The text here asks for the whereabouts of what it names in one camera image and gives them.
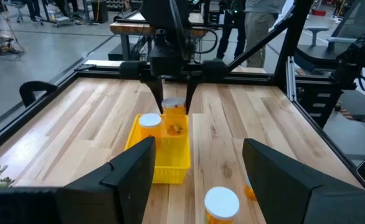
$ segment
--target red object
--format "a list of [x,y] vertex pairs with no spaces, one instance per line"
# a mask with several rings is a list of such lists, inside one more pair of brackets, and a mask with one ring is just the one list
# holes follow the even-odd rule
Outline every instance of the red object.
[[325,16],[326,15],[326,11],[321,11],[321,10],[315,10],[315,9],[313,9],[313,15],[314,16]]

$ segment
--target workbench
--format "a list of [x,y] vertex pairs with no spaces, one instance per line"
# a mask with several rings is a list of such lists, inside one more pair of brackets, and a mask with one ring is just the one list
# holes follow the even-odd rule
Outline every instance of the workbench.
[[[185,85],[164,84],[165,98],[185,93]],[[150,112],[159,109],[149,88],[137,80],[78,77],[0,146],[0,164],[8,165],[2,177],[16,179],[16,186],[66,185],[119,155],[135,116]],[[215,186],[238,195],[235,223],[265,223],[258,203],[244,194],[245,138],[362,188],[276,86],[200,84],[189,125],[191,169],[183,184],[152,185],[143,223],[203,223],[204,196]]]
[[[136,12],[127,17],[131,21],[145,21],[140,12]],[[203,23],[201,13],[190,13],[189,21],[195,23]],[[150,27],[149,24],[137,24],[128,22],[114,22],[110,25],[110,30],[114,34],[120,34],[121,48],[123,52],[123,60],[128,60],[130,54],[129,35],[138,36],[152,36],[155,33],[155,28]],[[191,37],[194,42],[206,35],[206,30],[194,29],[191,31]],[[151,41],[148,42],[148,52],[151,50]]]

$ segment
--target black chair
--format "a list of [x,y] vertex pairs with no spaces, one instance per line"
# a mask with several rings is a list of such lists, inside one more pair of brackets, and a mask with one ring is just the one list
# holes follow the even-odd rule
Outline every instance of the black chair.
[[345,14],[339,26],[327,38],[328,46],[316,44],[317,33],[329,30],[328,27],[305,27],[313,33],[311,45],[298,45],[295,63],[302,69],[314,72],[334,71],[338,66],[336,57],[365,33],[365,0],[357,0]]

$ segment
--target black metal frame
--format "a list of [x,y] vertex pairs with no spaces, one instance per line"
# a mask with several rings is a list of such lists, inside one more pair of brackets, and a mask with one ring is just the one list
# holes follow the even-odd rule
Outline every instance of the black metal frame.
[[[191,88],[195,88],[199,83],[225,83],[225,84],[240,84],[240,85],[272,85],[278,86],[285,92],[286,90],[286,61],[288,57],[293,56],[295,49],[298,44],[298,40],[301,35],[301,30],[306,20],[307,12],[310,10],[312,0],[300,0],[296,2],[294,8],[292,8],[292,14],[288,14],[285,20],[282,20],[273,31],[268,33],[264,38],[260,39],[250,49],[246,50],[241,56],[236,58],[228,67],[225,67],[228,75],[219,77],[212,76],[196,76],[195,73],[202,71],[202,65],[189,65],[185,66],[185,70],[181,76],[169,76],[164,75],[161,78],[171,82],[187,82],[188,89],[190,89],[189,82],[195,77],[200,77],[196,83],[191,85]],[[283,43],[280,58],[278,59],[277,68],[274,74],[263,74],[263,73],[239,73],[232,72],[234,67],[238,66],[245,59],[249,58],[258,49],[265,46],[270,40],[280,34],[283,30],[287,30],[285,41]],[[142,73],[149,73],[149,65],[144,65]],[[62,93],[71,83],[73,83],[79,77],[89,78],[115,78],[115,79],[133,79],[143,81],[141,76],[123,77],[120,74],[119,68],[115,67],[104,67],[96,65],[82,65],[78,67],[75,72],[68,77],[64,78],[57,86],[33,85],[23,89],[24,94],[22,95],[23,102],[26,105],[26,110],[20,114],[17,118],[12,120],[8,125],[0,130],[0,146],[4,144],[13,134],[20,130],[30,119],[32,119],[39,111],[45,108],[54,98]],[[337,83],[330,77],[318,77],[318,76],[296,76],[296,87],[303,90],[326,90],[326,91],[340,91],[342,89],[352,89],[353,85],[343,86],[341,83]],[[47,90],[47,93],[42,95],[39,99],[34,100],[32,98],[33,91]],[[352,174],[363,184],[361,178],[355,172],[356,166],[345,157],[344,153],[337,147],[334,142],[324,133],[320,122],[316,122],[309,115],[309,108],[303,108],[301,104],[294,101],[293,104],[296,106],[298,111],[306,118],[306,120],[312,125],[315,131],[320,137],[327,143],[327,145],[333,150],[333,152],[342,160]]]

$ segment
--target wooden tabletop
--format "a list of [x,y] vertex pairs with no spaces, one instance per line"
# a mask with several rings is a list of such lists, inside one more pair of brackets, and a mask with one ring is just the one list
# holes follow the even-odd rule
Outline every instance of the wooden tabletop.
[[[134,16],[128,18],[136,21],[145,21],[141,13],[137,12]],[[189,15],[190,22],[203,23],[203,18],[200,13],[192,12]],[[110,25],[110,30],[114,34],[154,34],[155,28],[150,27],[148,24],[135,24],[127,22],[114,22]],[[205,30],[192,30],[191,35],[193,37],[204,37],[206,35]]]
[[[185,85],[164,85],[165,97],[185,93]],[[66,185],[121,153],[134,117],[149,112],[158,109],[139,81],[79,78],[0,147],[3,177]],[[235,223],[265,223],[244,194],[245,138],[361,187],[277,87],[201,84],[189,117],[192,167],[181,185],[152,185],[143,223],[203,223],[204,196],[215,186],[238,195]]]

